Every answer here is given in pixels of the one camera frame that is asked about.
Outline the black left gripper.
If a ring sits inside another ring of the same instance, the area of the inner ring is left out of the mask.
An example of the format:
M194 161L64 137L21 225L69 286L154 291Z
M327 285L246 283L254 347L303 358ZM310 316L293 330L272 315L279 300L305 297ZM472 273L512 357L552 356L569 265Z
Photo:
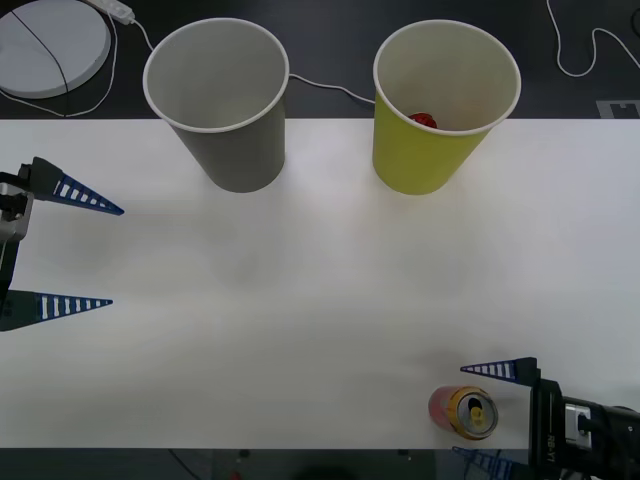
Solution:
M121 216L124 210L51 162L34 157L22 164L19 177L27 181L28 190L37 200ZM17 261L19 243L1 244L0 299L1 331L11 331L66 316L110 306L110 299L66 296L30 291L9 290Z

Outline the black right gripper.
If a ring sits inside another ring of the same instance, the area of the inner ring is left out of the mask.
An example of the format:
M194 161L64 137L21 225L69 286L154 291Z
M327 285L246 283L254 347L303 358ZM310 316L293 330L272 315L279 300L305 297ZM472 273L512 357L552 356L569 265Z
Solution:
M559 466L565 446L564 400L559 384L540 376L535 357L462 366L460 371L486 378L532 386L530 392L529 465ZM494 453L453 447L463 462L462 478L484 480L530 479L528 465Z

